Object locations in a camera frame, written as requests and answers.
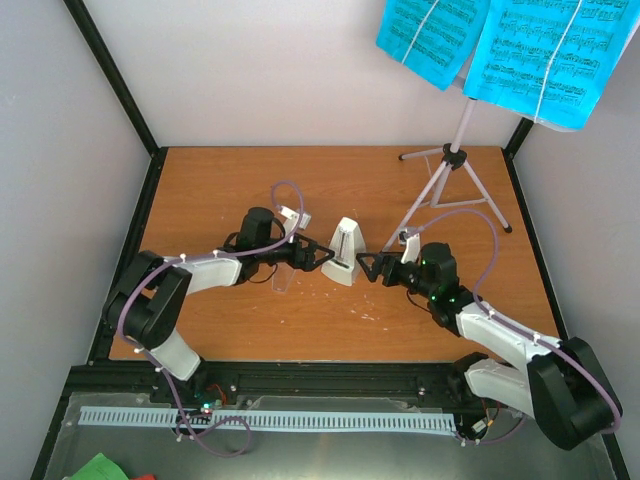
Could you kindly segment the white metronome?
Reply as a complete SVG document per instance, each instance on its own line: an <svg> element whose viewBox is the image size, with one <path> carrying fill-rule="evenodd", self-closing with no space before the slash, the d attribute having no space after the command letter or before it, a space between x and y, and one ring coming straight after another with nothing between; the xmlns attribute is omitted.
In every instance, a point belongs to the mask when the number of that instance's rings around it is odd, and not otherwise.
<svg viewBox="0 0 640 480"><path fill-rule="evenodd" d="M356 255L366 251L359 224L343 217L334 231L329 248L334 252L334 257L322 265L321 273L335 283L351 287L361 271Z"/></svg>

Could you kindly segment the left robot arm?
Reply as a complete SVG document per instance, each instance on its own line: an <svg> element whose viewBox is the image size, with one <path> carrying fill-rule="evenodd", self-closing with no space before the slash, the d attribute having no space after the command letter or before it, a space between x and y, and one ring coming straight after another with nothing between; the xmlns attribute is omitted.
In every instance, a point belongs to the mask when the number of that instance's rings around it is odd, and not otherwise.
<svg viewBox="0 0 640 480"><path fill-rule="evenodd" d="M163 257L152 251L138 253L109 293L102 318L156 366L174 379L172 388L186 402L201 400L208 378L198 371L202 358L176 329L185 298L218 287L241 285L262 264L284 263L311 272L334 257L334 252L297 232L309 216L281 207L274 212L252 207L240 230L222 247L202 256Z"/></svg>

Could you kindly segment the blue sheet music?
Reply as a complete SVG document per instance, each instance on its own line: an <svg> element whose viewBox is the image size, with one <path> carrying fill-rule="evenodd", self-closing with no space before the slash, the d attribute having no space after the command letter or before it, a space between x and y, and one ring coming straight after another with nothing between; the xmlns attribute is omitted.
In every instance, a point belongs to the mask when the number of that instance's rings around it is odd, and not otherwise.
<svg viewBox="0 0 640 480"><path fill-rule="evenodd" d="M493 1L463 92L581 130L638 27L636 1Z"/></svg>
<svg viewBox="0 0 640 480"><path fill-rule="evenodd" d="M474 51L489 6L484 0L388 1L376 46L444 91Z"/></svg>

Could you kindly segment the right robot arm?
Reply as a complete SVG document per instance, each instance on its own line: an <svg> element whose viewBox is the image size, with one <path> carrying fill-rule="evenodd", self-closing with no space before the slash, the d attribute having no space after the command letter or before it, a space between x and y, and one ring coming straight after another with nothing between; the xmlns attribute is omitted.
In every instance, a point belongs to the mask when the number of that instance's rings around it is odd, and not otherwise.
<svg viewBox="0 0 640 480"><path fill-rule="evenodd" d="M494 353L458 362L451 388L460 399L487 398L518 410L564 450L619 426L622 406L590 345L541 335L502 316L461 285L448 244L359 253L356 260L369 281L425 298L439 326Z"/></svg>

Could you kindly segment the green paper sheet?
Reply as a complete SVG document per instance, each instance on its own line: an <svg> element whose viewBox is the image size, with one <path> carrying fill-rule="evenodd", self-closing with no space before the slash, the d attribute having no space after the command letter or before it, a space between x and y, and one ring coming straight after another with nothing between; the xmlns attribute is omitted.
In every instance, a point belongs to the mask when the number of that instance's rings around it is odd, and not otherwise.
<svg viewBox="0 0 640 480"><path fill-rule="evenodd" d="M69 480L128 480L124 471L103 453L98 453L76 473L66 476Z"/></svg>

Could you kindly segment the right blue sheet music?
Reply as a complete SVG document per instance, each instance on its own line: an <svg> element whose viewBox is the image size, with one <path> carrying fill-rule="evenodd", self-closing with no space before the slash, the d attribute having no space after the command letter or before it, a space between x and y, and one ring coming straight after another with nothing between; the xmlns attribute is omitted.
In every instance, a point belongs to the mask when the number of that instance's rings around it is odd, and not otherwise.
<svg viewBox="0 0 640 480"><path fill-rule="evenodd" d="M636 1L493 1L463 92L581 130L638 27Z"/></svg>

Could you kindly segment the black aluminium frame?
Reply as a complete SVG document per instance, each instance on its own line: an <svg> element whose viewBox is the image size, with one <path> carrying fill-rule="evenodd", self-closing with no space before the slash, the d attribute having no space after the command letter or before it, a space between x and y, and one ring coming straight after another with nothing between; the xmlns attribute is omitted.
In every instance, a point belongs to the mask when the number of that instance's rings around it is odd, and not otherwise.
<svg viewBox="0 0 640 480"><path fill-rule="evenodd" d="M65 7L149 156L143 186L114 272L113 278L118 280L123 276L143 241L153 204L158 195L158 188L166 179L167 159L177 150L173 146L161 147L157 144L86 4L82 1L68 1ZM518 211L521 220L519 230L527 236L527 248L535 259L539 283L544 289L555 327L561 336L565 336L567 334L565 321L560 312L514 166L514 158L531 128L531 121L520 120L506 147L480 147L477 151L482 154L488 168L498 173L504 190L509 194L510 204ZM88 394L123 396L156 390L157 376L152 373L147 362L110 358L109 354L115 337L115 327L105 320L99 320L86 363L72 367L69 372L31 474L32 478L44 479L56 475L54 468L62 463L62 451L70 440L71 430L65 426L63 416L69 412L72 401ZM347 373L353 373L355 379L363 385L365 392L370 393L372 382L376 378L386 377L391 382L397 383L412 372L425 372L432 378L436 378L445 368L444 363L333 363L309 360L211 361L208 365L212 369L218 368L226 373L238 370L250 377L266 378L269 383L282 386L287 392L302 380L310 381L313 386L332 385Z"/></svg>

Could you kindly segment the left blue sheet music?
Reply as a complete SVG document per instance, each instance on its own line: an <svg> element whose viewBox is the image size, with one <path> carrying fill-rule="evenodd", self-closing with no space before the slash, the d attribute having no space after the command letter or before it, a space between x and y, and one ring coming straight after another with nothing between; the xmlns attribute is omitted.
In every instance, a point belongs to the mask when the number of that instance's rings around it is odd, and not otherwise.
<svg viewBox="0 0 640 480"><path fill-rule="evenodd" d="M474 51L489 6L484 0L388 1L376 46L444 91Z"/></svg>

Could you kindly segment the clear plastic metronome cover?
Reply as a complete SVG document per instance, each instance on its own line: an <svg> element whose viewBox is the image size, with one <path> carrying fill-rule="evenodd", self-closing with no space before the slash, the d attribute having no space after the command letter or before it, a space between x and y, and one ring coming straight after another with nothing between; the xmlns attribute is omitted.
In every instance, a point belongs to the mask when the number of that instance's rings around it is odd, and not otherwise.
<svg viewBox="0 0 640 480"><path fill-rule="evenodd" d="M296 270L286 263L277 263L271 277L271 288L276 293L286 293L293 282Z"/></svg>

